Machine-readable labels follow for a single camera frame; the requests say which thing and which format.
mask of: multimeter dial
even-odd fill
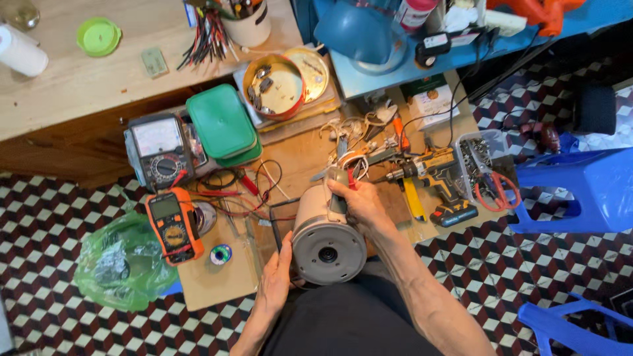
[[[152,158],[151,170],[157,182],[172,181],[182,170],[182,162],[174,154],[156,156]]]
[[[183,226],[170,226],[163,231],[163,241],[170,246],[180,246],[187,239],[187,233],[183,230]]]

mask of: green plastic container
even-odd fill
[[[204,151],[220,165],[229,167],[220,162],[228,162],[229,158],[233,158],[231,162],[238,161],[240,155],[256,149],[259,144],[237,91],[228,84],[192,96],[187,100],[187,111]]]
[[[93,17],[77,29],[77,45],[91,57],[112,53],[121,39],[121,29],[105,17]]]
[[[261,143],[260,143],[260,140],[258,139],[257,143],[255,144],[255,147],[249,149],[248,151],[244,153],[240,153],[239,155],[233,156],[231,158],[226,158],[224,160],[217,159],[215,161],[217,164],[223,167],[233,167],[236,165],[243,165],[252,160],[256,160],[260,156],[261,156]]]

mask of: red scissors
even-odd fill
[[[497,208],[491,207],[486,203],[481,195],[479,182],[477,182],[475,183],[475,187],[473,188],[473,190],[475,191],[475,195],[477,195],[477,200],[479,200],[479,203],[481,203],[484,208],[492,212],[502,212],[506,209],[515,209],[516,207],[518,207],[518,205],[521,204],[521,195],[517,186],[512,183],[512,181],[509,180],[509,178],[507,178],[505,175],[493,171],[492,169],[490,169],[490,167],[484,164],[479,159],[477,154],[473,151],[472,147],[469,155],[470,158],[473,160],[473,164],[477,167],[477,171],[479,172],[477,174],[477,179],[484,184],[484,191],[490,195],[492,200],[494,200],[494,202],[497,204]],[[505,182],[514,192],[516,199],[514,204],[510,203],[510,200],[506,195],[506,191],[503,188],[502,181]]]

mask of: tile floor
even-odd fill
[[[607,58],[572,74],[555,75],[531,65],[472,105],[481,129],[538,118],[557,126],[570,121],[570,95],[585,76],[600,75]],[[618,93],[618,134],[578,136],[580,149],[631,146],[633,93]],[[512,112],[504,119],[506,113]],[[542,148],[509,131],[511,150],[521,162]],[[134,203],[145,190],[136,180],[118,181]],[[569,193],[522,189],[535,219],[561,214]],[[188,312],[182,294],[159,298],[147,310],[118,312],[84,298],[72,281],[81,240],[121,216],[125,203],[113,185],[80,189],[48,177],[11,175],[0,179],[0,283],[20,350],[44,354],[226,355],[237,341],[254,296]],[[513,234],[509,215],[416,245],[436,278],[480,322],[500,355],[532,355],[532,331],[517,321],[522,303],[542,307],[569,301],[568,292],[604,303],[633,287],[631,230],[618,234]],[[600,320],[570,320],[603,333]],[[555,348],[557,355],[570,350]]]

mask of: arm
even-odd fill
[[[281,252],[275,252],[264,267],[253,310],[237,343],[230,350],[231,356],[256,355],[272,331],[288,297],[291,238],[292,231],[284,237]]]
[[[394,279],[415,329],[444,355],[494,355],[475,319],[431,274],[409,241],[385,213],[376,188],[357,182],[352,191],[335,181],[328,187],[345,198],[349,213],[374,244]]]

